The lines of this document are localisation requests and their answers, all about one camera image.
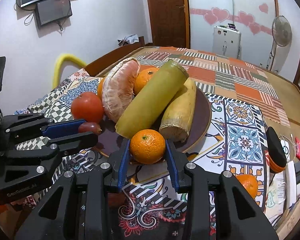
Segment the silver bolt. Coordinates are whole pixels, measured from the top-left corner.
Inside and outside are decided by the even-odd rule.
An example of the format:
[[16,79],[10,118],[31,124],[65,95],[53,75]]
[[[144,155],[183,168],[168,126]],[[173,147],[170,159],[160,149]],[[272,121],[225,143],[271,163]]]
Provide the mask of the silver bolt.
[[56,145],[55,143],[51,144],[50,145],[50,149],[54,150],[58,147],[58,145]]
[[44,167],[43,166],[38,166],[37,167],[37,173],[43,173],[44,172]]
[[187,166],[188,169],[191,169],[191,170],[195,168],[195,164],[194,163],[187,163],[186,166]]
[[100,165],[100,168],[102,168],[102,169],[107,169],[107,168],[109,168],[110,167],[110,164],[109,163],[101,163],[101,165]]
[[224,171],[223,176],[225,176],[226,178],[230,178],[232,176],[232,173],[230,171]]
[[63,176],[65,176],[66,178],[70,178],[73,175],[72,171],[66,171]]

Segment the yellow tube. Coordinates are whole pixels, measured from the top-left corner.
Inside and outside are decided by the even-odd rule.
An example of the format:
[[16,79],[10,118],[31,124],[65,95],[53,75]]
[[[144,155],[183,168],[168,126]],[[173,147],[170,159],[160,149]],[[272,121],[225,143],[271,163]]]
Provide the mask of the yellow tube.
[[53,75],[53,79],[52,79],[52,89],[54,89],[55,87],[57,87],[60,84],[60,69],[61,69],[61,65],[64,61],[72,61],[73,63],[76,63],[77,65],[79,65],[82,68],[85,68],[87,66],[87,64],[82,61],[81,59],[77,58],[76,56],[72,55],[72,54],[61,54],[55,64],[54,67],[54,75]]

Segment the door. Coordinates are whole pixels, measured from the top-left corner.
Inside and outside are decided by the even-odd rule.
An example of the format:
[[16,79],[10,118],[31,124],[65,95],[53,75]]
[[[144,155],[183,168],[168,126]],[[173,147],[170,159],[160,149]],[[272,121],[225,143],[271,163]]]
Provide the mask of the door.
[[184,0],[148,0],[154,46],[186,47]]

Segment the pink heart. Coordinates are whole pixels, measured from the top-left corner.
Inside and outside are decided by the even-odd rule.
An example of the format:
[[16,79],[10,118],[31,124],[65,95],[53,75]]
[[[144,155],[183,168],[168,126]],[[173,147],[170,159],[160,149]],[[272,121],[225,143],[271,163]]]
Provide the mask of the pink heart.
[[224,20],[228,19],[229,16],[230,16],[230,13],[226,9],[220,10],[217,7],[213,7],[211,9],[211,11],[212,11],[212,14],[214,14],[214,15],[216,15],[218,17],[218,21],[219,22],[223,22]]
[[259,5],[259,9],[260,9],[260,11],[268,14],[269,7],[266,3],[263,3],[263,4]]
[[203,17],[206,20],[206,22],[209,23],[210,25],[218,21],[218,17],[212,13],[206,13]]
[[253,35],[255,35],[261,31],[261,27],[257,23],[249,23],[249,28],[250,28],[251,32],[253,33]]
[[238,16],[240,18],[240,22],[246,26],[248,26],[249,23],[254,23],[254,16],[252,14],[246,14],[243,11],[239,11]]

